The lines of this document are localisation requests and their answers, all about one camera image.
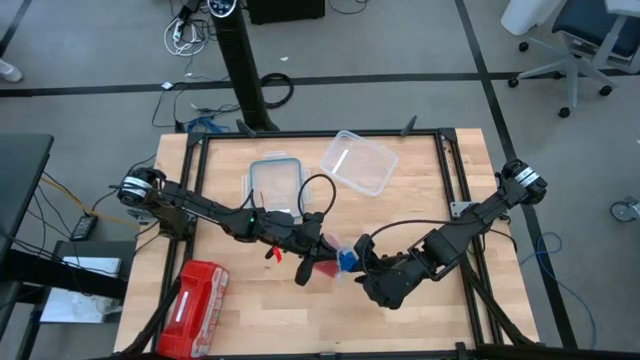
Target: red plastic case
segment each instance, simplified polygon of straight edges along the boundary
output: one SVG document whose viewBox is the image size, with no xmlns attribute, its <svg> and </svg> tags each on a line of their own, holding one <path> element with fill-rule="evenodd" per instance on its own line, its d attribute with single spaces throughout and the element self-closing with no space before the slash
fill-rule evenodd
<svg viewBox="0 0 640 360">
<path fill-rule="evenodd" d="M 197 359 L 209 353 L 229 273 L 212 262 L 190 260 L 180 278 L 180 293 L 158 352 L 179 360 Z"/>
</svg>

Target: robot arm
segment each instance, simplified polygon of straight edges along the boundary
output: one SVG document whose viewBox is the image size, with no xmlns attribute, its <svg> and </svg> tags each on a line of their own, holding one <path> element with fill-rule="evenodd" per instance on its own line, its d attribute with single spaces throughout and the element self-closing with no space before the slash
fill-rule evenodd
<svg viewBox="0 0 640 360">
<path fill-rule="evenodd" d="M 362 235 L 355 246 L 360 258 L 349 270 L 365 273 L 357 281 L 369 298 L 379 306 L 399 308 L 423 279 L 439 281 L 453 270 L 471 239 L 489 231 L 493 221 L 506 210 L 519 204 L 537 204 L 546 194 L 547 183 L 520 160 L 506 164 L 497 176 L 500 184 L 493 195 L 467 208 L 459 219 L 430 231 L 407 249 L 406 254 L 379 258 L 373 251 L 373 236 Z M 180 184 L 166 181 L 162 172 L 148 168 L 132 170 L 118 188 L 122 203 L 152 213 L 161 220 L 161 228 L 171 227 L 173 233 L 188 233 L 189 224 L 200 217 L 219 225 L 237 241 L 261 241 L 272 246 L 266 258 L 273 255 L 274 247 L 299 255 L 303 260 L 295 281 L 301 286 L 311 277 L 314 263 L 336 260 L 336 249 L 325 241 L 321 232 L 323 213 L 305 213 L 302 223 L 295 224 L 290 214 L 280 211 L 230 209 Z"/>
</svg>

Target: yellow cable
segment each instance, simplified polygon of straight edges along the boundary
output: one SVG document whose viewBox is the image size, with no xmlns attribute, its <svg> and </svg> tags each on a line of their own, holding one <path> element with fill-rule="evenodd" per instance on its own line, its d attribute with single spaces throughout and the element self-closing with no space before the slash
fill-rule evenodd
<svg viewBox="0 0 640 360">
<path fill-rule="evenodd" d="M 76 203 L 78 206 L 80 206 L 82 208 L 82 210 L 84 212 L 86 212 L 87 214 L 95 215 L 95 216 L 97 216 L 97 217 L 99 217 L 101 219 L 112 221 L 112 222 L 115 222 L 115 223 L 118 223 L 118 224 L 124 224 L 124 225 L 130 226 L 130 227 L 132 227 L 132 228 L 134 228 L 136 230 L 138 230 L 140 228 L 140 226 L 132 224 L 130 222 L 127 222 L 127 221 L 124 221 L 124 220 L 120 220 L 118 218 L 114 218 L 114 217 L 111 217 L 111 216 L 108 216 L 108 215 L 101 214 L 101 213 L 99 213 L 97 211 L 91 210 L 90 208 L 85 206 L 83 203 L 81 203 L 78 199 L 73 197 L 73 195 L 71 195 L 71 193 L 69 193 L 66 189 L 64 189 L 60 185 L 58 185 L 58 184 L 54 183 L 53 181 L 51 181 L 51 180 L 49 180 L 47 178 L 44 178 L 44 177 L 40 178 L 40 180 L 44 181 L 45 183 L 53 186 L 54 188 L 56 188 L 58 190 L 60 190 L 64 195 L 66 195 L 74 203 Z"/>
</svg>

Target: plastic lid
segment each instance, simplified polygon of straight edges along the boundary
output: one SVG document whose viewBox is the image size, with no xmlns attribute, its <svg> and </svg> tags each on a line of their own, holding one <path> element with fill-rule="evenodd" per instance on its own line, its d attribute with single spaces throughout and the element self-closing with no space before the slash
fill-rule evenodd
<svg viewBox="0 0 640 360">
<path fill-rule="evenodd" d="M 330 176 L 369 196 L 380 195 L 398 164 L 386 148 L 346 130 L 331 142 L 320 167 Z"/>
<path fill-rule="evenodd" d="M 298 193 L 302 186 L 302 165 L 295 158 L 260 160 L 249 167 L 249 189 L 257 206 L 300 216 Z"/>
</svg>

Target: wooden table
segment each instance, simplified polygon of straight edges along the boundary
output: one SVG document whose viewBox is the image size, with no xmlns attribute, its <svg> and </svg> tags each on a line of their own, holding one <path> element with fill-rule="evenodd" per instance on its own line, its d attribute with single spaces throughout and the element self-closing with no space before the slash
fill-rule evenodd
<svg viewBox="0 0 640 360">
<path fill-rule="evenodd" d="M 474 201 L 496 189 L 493 169 L 479 129 L 457 130 L 458 143 Z M 369 138 L 398 154 L 399 163 L 378 197 L 367 197 L 337 183 L 338 196 L 323 229 L 343 244 L 354 244 L 365 232 L 387 223 L 414 218 L 449 218 L 443 180 L 433 136 Z M 284 150 L 320 173 L 320 158 L 330 138 L 225 139 L 209 142 L 202 194 L 227 206 L 241 202 L 241 177 L 249 164 L 265 152 Z M 186 148 L 185 135 L 164 135 L 156 168 L 179 181 Z M 193 189 L 199 150 L 194 152 L 189 188 Z M 452 182 L 455 167 L 448 159 Z M 312 202 L 307 211 L 322 211 L 331 188 L 311 182 Z M 497 222 L 494 229 L 508 232 Z M 426 224 L 399 226 L 376 237 L 378 254 L 395 254 L 430 230 Z M 157 232 L 139 239 L 145 243 Z M 498 303 L 522 332 L 537 340 L 536 328 L 516 254 L 510 241 L 488 233 L 485 258 Z M 168 240 L 159 238 L 138 253 L 133 264 L 116 350 L 129 345 L 154 311 L 161 288 Z M 265 260 L 264 244 L 242 244 L 214 224 L 199 220 L 194 259 L 216 262 L 230 273 L 230 285 L 216 329 L 211 355 L 370 352 L 452 349 L 463 341 L 473 348 L 467 307 L 459 270 L 440 282 L 423 281 L 398 310 L 379 308 L 370 301 L 351 274 L 336 283 L 314 273 L 305 287 L 293 278 L 300 260 L 285 255 L 277 264 Z M 182 257 L 178 252 L 176 268 Z M 483 323 L 486 312 L 481 301 Z M 489 326 L 483 324 L 485 338 Z"/>
</svg>

